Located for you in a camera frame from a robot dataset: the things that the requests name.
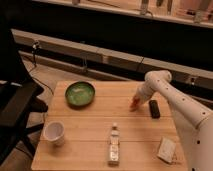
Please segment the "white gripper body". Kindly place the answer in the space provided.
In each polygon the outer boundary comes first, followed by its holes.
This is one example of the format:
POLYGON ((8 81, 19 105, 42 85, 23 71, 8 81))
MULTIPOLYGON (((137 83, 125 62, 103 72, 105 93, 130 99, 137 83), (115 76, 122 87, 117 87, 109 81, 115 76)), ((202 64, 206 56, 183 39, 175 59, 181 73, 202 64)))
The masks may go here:
POLYGON ((154 90, 147 84, 142 83, 137 87, 135 98, 139 104, 149 101, 154 94, 154 90))

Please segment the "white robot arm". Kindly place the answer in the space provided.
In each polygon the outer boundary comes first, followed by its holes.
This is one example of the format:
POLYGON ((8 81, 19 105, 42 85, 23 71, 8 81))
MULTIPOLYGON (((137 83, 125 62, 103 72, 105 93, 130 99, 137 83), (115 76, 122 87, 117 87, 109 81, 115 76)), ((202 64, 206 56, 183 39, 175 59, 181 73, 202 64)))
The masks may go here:
POLYGON ((168 70, 149 71, 133 96, 131 110, 160 93, 198 130, 195 146, 195 171, 213 171, 213 110, 173 87, 168 70))

